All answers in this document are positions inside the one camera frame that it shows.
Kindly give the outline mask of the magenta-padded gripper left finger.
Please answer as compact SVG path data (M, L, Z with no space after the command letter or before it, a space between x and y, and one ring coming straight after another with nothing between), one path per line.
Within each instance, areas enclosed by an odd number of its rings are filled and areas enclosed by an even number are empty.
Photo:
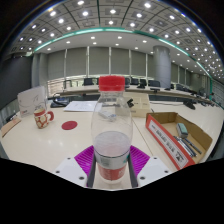
M94 147L89 146L75 157L67 157L54 171L54 174L81 187L94 185L96 159Z

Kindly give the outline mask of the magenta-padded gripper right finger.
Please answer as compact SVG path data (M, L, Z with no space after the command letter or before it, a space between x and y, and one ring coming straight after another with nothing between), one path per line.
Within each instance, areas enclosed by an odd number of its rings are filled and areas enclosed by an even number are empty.
M171 174L159 157L150 157L135 146L130 147L128 167L133 188L146 186Z

